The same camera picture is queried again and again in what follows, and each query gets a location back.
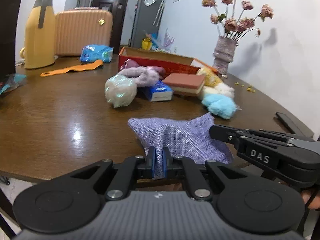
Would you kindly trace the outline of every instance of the round black pad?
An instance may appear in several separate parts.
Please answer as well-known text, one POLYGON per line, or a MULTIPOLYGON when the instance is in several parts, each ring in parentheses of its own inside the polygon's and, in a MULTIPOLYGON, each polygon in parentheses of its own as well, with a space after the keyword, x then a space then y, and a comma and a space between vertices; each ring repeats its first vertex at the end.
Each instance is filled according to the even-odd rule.
POLYGON ((23 191, 13 212, 23 228, 47 234, 77 229, 98 213, 97 193, 79 179, 46 182, 23 191))
POLYGON ((218 197, 217 208, 234 227, 263 235, 295 228, 304 213, 297 191, 253 176, 230 180, 218 197))

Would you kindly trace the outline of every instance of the tile floor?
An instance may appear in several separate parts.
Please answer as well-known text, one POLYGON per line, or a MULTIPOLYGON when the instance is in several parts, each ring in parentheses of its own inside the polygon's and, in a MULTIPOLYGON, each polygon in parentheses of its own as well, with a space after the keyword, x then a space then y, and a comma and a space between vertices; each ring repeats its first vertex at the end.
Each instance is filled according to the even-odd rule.
MULTIPOLYGON (((15 198, 19 195, 20 192, 25 190, 28 187, 31 187, 33 184, 31 182, 22 181, 18 179, 10 179, 10 185, 7 186, 3 183, 0 183, 0 188, 6 197, 10 200, 11 203, 15 200, 15 198)), ((21 230, 18 226, 12 223, 9 219, 3 216, 12 230, 17 234, 21 230)), ((0 229, 0 240, 8 240, 9 238, 4 234, 4 232, 0 229)))
MULTIPOLYGON (((246 170, 248 172, 252 172, 256 175, 259 175, 259 173, 260 173, 260 171, 259 171, 260 169, 255 166, 252 166, 252 165, 247 168, 244 168, 244 170, 246 170)), ((0 183, 0 188, 2 189, 2 191, 4 192, 6 197, 10 200, 10 202, 13 203, 13 201, 19 195, 20 192, 22 192, 23 190, 25 190, 28 187, 31 187, 32 185, 33 184, 31 182, 22 181, 22 180, 18 180, 18 179, 10 179, 9 186, 0 183)), ((310 212, 308 219, 306 221, 306 225, 305 225, 304 237, 306 239, 310 239, 311 233, 312 233, 313 228, 316 224, 318 215, 319 215, 319 212, 316 212, 314 210, 312 210, 310 212)), ((7 218, 5 218, 5 220, 7 221, 9 226, 13 229, 13 231, 16 234, 21 231, 20 228, 18 226, 16 226, 14 223, 12 223, 10 220, 8 220, 7 218)), ((0 240, 8 240, 8 239, 9 238, 0 229, 0 240)))

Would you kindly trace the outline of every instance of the orange handle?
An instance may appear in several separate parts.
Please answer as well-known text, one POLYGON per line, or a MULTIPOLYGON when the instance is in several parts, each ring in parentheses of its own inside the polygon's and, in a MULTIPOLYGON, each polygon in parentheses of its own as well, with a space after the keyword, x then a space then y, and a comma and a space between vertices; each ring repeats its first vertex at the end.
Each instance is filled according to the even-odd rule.
POLYGON ((62 69, 56 69, 56 70, 51 70, 51 71, 46 71, 40 74, 40 77, 48 77, 48 76, 53 76, 57 74, 64 74, 69 72, 70 70, 72 71, 84 71, 84 70, 94 70, 95 68, 103 65, 103 61, 101 59, 96 60, 95 62, 91 64, 86 64, 86 65, 76 65, 72 67, 66 67, 62 69))

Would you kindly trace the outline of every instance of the knitted vase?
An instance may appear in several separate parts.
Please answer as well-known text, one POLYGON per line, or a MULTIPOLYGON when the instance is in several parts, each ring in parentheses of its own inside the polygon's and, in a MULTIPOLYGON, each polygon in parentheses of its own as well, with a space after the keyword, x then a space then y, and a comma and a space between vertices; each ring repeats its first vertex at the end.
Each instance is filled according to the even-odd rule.
POLYGON ((213 66, 221 75, 226 75, 228 72, 228 65, 233 62, 233 56, 236 49, 236 41, 227 37, 219 36, 213 56, 215 57, 213 66))

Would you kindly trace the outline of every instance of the lavender cloth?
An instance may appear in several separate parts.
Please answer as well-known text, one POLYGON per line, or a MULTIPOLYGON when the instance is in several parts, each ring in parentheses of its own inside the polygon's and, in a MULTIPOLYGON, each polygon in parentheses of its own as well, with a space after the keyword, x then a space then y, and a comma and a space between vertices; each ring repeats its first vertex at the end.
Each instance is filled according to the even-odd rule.
POLYGON ((207 113, 190 121, 175 121, 163 118, 131 118, 131 129, 141 141, 146 155, 150 146, 156 148, 156 178, 163 178, 162 149, 168 147, 172 156, 182 155, 204 164, 214 159, 231 163, 232 154, 224 142, 211 139, 209 128, 213 117, 207 113))

